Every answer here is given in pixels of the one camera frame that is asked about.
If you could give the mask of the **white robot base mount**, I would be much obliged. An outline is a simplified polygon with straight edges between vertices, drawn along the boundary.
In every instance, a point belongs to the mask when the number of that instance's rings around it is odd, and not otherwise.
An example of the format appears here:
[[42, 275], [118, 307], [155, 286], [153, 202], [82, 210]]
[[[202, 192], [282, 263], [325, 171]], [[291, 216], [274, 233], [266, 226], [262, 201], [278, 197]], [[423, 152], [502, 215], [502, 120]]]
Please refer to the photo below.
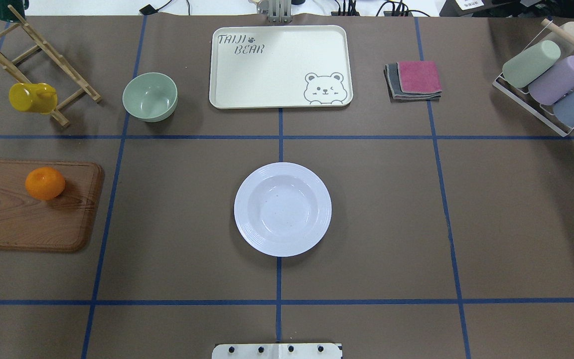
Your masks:
[[335, 343], [268, 343], [217, 345], [212, 359], [342, 359]]

